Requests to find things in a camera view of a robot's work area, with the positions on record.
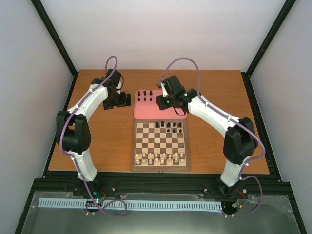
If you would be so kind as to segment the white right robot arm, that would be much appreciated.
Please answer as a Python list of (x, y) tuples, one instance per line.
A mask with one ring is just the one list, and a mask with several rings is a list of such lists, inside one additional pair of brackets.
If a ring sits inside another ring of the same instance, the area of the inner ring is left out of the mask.
[(227, 187), (234, 186), (240, 180), (243, 166), (258, 147), (252, 121), (247, 117), (231, 116), (195, 89), (185, 90), (177, 76), (163, 79), (157, 87), (162, 91), (156, 97), (160, 110), (182, 109), (204, 120), (224, 137), (223, 154), (226, 163), (220, 179)]

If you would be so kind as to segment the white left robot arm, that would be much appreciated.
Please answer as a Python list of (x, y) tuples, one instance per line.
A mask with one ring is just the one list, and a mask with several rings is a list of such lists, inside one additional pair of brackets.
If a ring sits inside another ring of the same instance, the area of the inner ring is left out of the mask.
[(131, 95), (121, 90), (123, 83), (122, 74), (109, 69), (105, 77), (91, 81), (88, 91), (72, 108), (59, 111), (56, 117), (56, 141), (60, 151), (71, 158), (78, 178), (86, 181), (84, 190), (90, 196), (101, 192), (101, 183), (95, 180), (98, 171), (89, 151), (92, 137), (88, 122), (100, 105), (105, 110), (131, 106)]

